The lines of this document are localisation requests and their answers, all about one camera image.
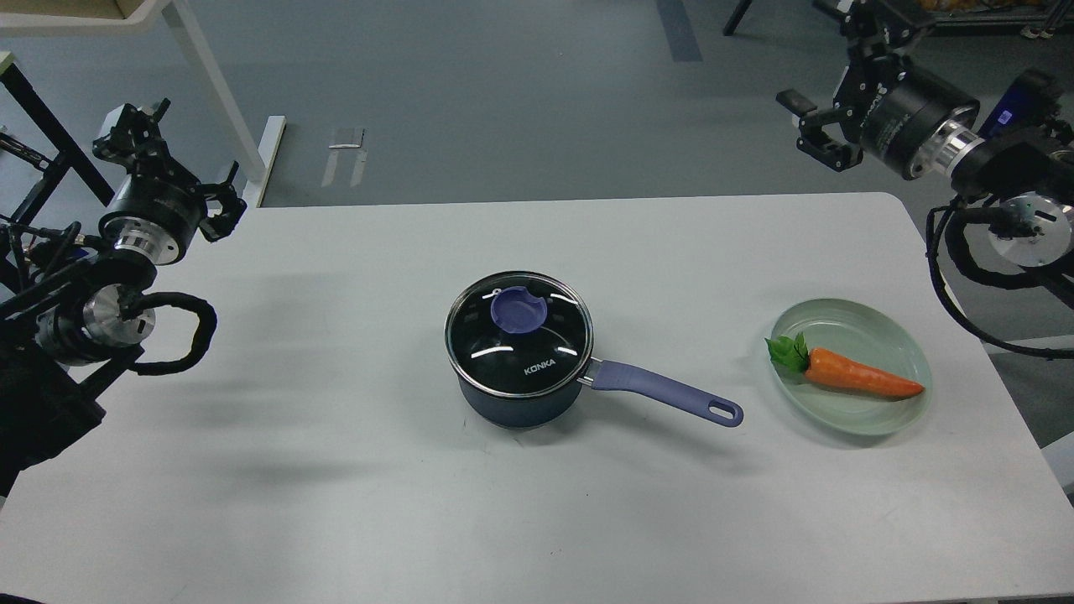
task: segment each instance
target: silver metal joint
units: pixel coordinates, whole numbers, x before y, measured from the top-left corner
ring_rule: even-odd
[[[1032,236],[1000,238],[988,233],[1000,256],[1019,267],[1044,267],[1074,251],[1074,206],[1030,191],[999,205],[1028,225]]]
[[[105,346],[125,348],[142,343],[157,322],[153,308],[142,311],[137,316],[124,319],[119,308],[119,286],[102,287],[83,306],[82,318],[86,334]]]
[[[949,178],[962,159],[983,142],[984,139],[960,121],[947,119],[917,149],[911,172],[917,177],[935,170]]]
[[[590,357],[590,364],[585,366],[585,373],[578,376],[578,380],[586,386],[593,386],[593,380],[597,378],[597,373],[600,372],[600,363],[604,362],[596,357]]]
[[[179,246],[161,227],[142,218],[121,216],[108,220],[104,231],[118,231],[113,246],[145,256],[154,264],[168,264],[179,257]]]

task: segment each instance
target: gray floor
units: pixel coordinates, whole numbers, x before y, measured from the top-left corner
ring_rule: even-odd
[[[757,2],[724,38],[735,2],[686,0],[698,62],[671,60],[654,0],[190,3],[251,129],[288,118],[268,206],[883,190],[921,227],[950,197],[939,177],[905,183],[869,159],[836,174],[795,150],[774,94],[794,86],[830,99],[845,64],[834,25],[806,1]],[[163,23],[143,35],[0,47],[87,148],[117,104],[166,96],[162,129],[177,158],[206,181],[231,159]],[[978,97],[983,112],[1029,67],[1074,90],[1070,35],[933,35],[914,56]],[[1064,102],[1074,118],[1074,96]],[[6,95],[0,123],[47,149]],[[363,179],[350,187],[352,164],[340,163],[322,186],[328,145],[344,128],[367,131]],[[118,167],[102,171],[121,177]],[[34,174],[11,157],[0,157],[0,211],[10,211]],[[100,213],[69,183],[40,222],[93,224]],[[1074,333],[1074,314],[1050,296],[961,278],[952,288],[1002,337]],[[1004,355],[996,364],[1040,444],[1074,431],[1074,362]]]

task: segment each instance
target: toy carrot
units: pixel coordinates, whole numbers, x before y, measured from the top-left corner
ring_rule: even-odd
[[[773,362],[801,373],[806,379],[816,384],[897,399],[913,397],[925,390],[912,379],[853,361],[827,348],[810,350],[802,333],[794,340],[781,335],[774,341],[766,337],[765,342]]]

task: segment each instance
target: handle hole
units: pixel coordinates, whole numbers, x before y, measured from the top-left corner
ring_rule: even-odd
[[[727,408],[721,406],[717,401],[711,401],[709,403],[709,413],[725,417],[727,419],[735,419],[735,412],[728,411]]]

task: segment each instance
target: white table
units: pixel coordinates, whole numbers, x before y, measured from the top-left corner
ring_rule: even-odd
[[[251,211],[163,268],[221,323],[185,374],[25,472],[0,586],[45,602],[859,603],[1074,592],[1074,510],[881,193]],[[572,285],[603,358],[739,402],[726,429],[583,391],[517,432],[464,402],[442,323],[485,274]],[[880,441],[796,411],[777,316],[856,300],[928,357]],[[148,357],[180,354],[162,312]]]

